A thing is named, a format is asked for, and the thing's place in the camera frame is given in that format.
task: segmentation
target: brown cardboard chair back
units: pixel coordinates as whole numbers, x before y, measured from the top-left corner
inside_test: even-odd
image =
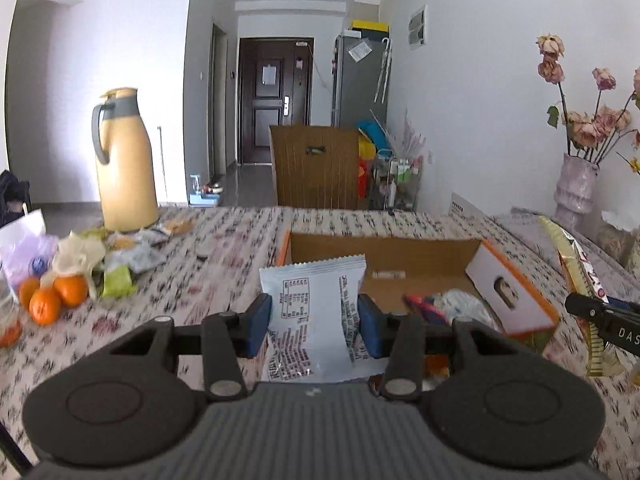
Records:
[[[358,208],[358,131],[330,126],[271,126],[278,205]]]

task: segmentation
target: thermos handle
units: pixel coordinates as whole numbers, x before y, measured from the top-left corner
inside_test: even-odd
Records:
[[[113,104],[111,103],[97,105],[91,116],[91,136],[94,140],[95,155],[98,157],[101,164],[109,163],[109,153],[105,152],[100,145],[100,112],[111,107],[113,107]]]

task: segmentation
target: dark brown door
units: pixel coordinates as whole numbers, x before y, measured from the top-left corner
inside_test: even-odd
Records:
[[[269,163],[272,124],[308,124],[312,40],[240,40],[240,160]]]

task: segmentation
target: table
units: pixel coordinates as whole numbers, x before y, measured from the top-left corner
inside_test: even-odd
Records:
[[[432,218],[401,212],[392,216],[386,212],[290,208],[162,209],[162,220],[178,217],[193,220],[194,229],[169,241],[163,248],[167,262],[139,277],[136,294],[118,300],[88,301],[46,328],[25,318],[24,335],[19,343],[0,352],[0,416],[34,462],[20,414],[27,394],[35,385],[155,316],[172,316],[176,325],[181,325],[199,323],[205,316],[225,310],[243,312],[260,292],[258,269],[274,262],[289,229],[359,236],[487,237],[564,312],[566,289],[562,276],[489,219],[469,223],[459,217]],[[209,252],[206,261],[196,257],[196,249],[203,247]],[[565,368],[583,374],[586,350],[580,343],[575,320],[566,313],[545,354]],[[258,377],[255,360],[240,362],[245,380],[255,381]],[[202,384],[202,366],[195,357],[181,358],[178,374],[192,388]],[[612,478],[634,478],[625,473],[624,465],[630,445],[627,442],[619,446],[616,441],[620,437],[620,406],[623,402],[628,404],[628,400],[623,394],[612,399],[615,392],[607,388],[600,392],[608,405],[607,428],[594,454],[595,463]],[[634,413],[638,418],[638,408]],[[17,477],[6,462],[0,463],[0,475],[5,479]]]

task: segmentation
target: green leaf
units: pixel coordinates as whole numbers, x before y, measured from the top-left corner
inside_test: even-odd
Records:
[[[560,118],[560,110],[558,110],[557,106],[550,106],[549,110],[546,111],[549,114],[549,118],[546,121],[546,124],[549,126],[553,126],[554,128],[558,127],[558,119]]]

